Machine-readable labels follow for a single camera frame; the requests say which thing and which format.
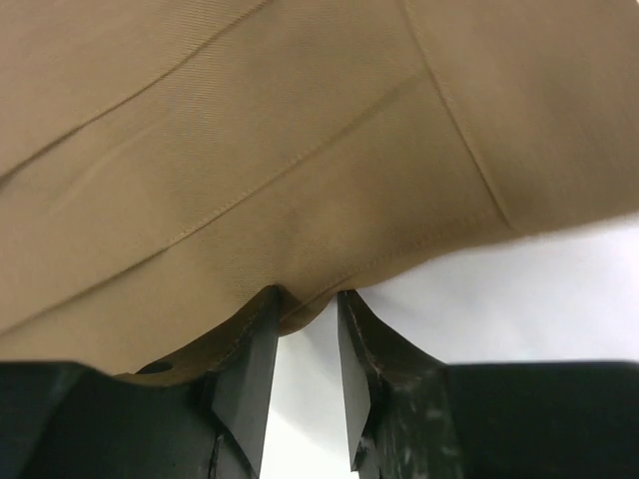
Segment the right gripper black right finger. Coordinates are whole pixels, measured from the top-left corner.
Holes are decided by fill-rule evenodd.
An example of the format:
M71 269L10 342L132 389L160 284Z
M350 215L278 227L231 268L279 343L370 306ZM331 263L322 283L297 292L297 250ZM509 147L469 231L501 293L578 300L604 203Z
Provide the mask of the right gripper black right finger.
M634 478L638 366L446 364L339 294L349 462L362 478Z

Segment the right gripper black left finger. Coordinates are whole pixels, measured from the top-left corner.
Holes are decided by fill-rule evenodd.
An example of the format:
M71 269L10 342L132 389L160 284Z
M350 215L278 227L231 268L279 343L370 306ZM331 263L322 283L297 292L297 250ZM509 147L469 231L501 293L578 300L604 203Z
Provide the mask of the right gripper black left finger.
M70 361L1 365L5 478L256 478L279 291L134 374Z

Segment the tan skirt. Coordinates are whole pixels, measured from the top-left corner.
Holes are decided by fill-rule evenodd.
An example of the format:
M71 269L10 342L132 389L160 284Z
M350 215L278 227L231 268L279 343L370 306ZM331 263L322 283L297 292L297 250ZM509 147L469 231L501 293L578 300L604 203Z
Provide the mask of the tan skirt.
M634 1L5 1L1 356L136 370L638 209Z

